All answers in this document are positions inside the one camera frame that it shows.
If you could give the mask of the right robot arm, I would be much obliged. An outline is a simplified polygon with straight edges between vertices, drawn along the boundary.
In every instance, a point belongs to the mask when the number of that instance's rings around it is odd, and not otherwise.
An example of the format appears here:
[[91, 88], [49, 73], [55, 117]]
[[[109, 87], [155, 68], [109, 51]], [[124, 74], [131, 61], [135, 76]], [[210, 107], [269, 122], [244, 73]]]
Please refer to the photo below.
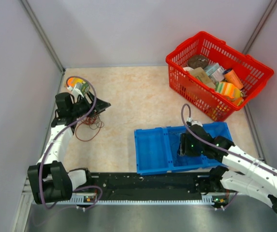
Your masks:
[[199, 179], [199, 192], [232, 190], [265, 203], [277, 214], [277, 169], [253, 158], [223, 136], [213, 138], [198, 121], [187, 122], [185, 127], [180, 139], [181, 155], [205, 155], [221, 163]]

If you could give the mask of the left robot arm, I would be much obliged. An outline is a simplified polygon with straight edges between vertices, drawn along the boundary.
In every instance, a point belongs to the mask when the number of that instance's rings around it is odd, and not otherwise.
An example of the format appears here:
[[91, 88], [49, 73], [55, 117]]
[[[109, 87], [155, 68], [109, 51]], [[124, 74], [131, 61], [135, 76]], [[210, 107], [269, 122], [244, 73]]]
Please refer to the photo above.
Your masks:
[[45, 151], [37, 164], [28, 168], [29, 183], [37, 204], [69, 200], [77, 188], [84, 192], [92, 189], [93, 180], [87, 168], [67, 172], [62, 162], [78, 121], [83, 116], [98, 116], [111, 106], [92, 93], [82, 96], [62, 92], [55, 96], [55, 102], [57, 108]]

